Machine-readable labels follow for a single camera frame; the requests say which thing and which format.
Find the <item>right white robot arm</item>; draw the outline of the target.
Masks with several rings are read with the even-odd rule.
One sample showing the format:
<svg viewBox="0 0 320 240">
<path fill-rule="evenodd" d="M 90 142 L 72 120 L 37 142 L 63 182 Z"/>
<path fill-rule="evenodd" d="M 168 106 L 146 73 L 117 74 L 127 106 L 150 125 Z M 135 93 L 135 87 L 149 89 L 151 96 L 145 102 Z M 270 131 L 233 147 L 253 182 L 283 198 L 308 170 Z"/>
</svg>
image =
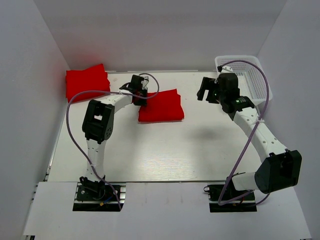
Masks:
<svg viewBox="0 0 320 240">
<path fill-rule="evenodd" d="M 255 104 L 240 94 L 238 77 L 222 72 L 218 78 L 204 77 L 197 92 L 199 101 L 219 104 L 253 145 L 261 161 L 255 172 L 232 173 L 226 179 L 226 195 L 236 200 L 244 191 L 259 190 L 264 194 L 296 186 L 302 155 L 279 142 L 261 119 Z"/>
</svg>

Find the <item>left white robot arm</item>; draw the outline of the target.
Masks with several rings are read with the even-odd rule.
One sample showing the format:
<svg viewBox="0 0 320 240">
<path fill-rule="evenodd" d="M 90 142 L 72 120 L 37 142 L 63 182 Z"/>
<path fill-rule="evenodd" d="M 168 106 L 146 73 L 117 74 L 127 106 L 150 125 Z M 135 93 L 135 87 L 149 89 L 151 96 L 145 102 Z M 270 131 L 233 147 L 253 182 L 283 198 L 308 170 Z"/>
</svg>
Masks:
<svg viewBox="0 0 320 240">
<path fill-rule="evenodd" d="M 106 187 L 99 182 L 105 179 L 104 154 L 107 140 L 114 128 L 115 113 L 120 109 L 134 104 L 146 106 L 149 78 L 133 75 L 131 81 L 119 88 L 118 94 L 109 94 L 103 100 L 90 100 L 84 116 L 82 131 L 87 143 L 87 163 L 85 178 L 94 182 L 88 188 L 88 193 L 99 200 L 105 196 Z"/>
</svg>

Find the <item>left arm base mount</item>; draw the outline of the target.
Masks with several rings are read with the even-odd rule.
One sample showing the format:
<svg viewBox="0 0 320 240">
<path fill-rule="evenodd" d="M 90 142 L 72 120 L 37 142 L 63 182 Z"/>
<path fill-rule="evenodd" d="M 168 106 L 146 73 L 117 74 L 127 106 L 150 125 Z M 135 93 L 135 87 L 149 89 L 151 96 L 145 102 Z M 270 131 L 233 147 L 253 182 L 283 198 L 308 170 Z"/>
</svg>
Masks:
<svg viewBox="0 0 320 240">
<path fill-rule="evenodd" d="M 126 198 L 126 185 L 103 181 L 90 181 L 80 177 L 77 183 L 73 208 L 74 212 L 120 212 Z"/>
</svg>

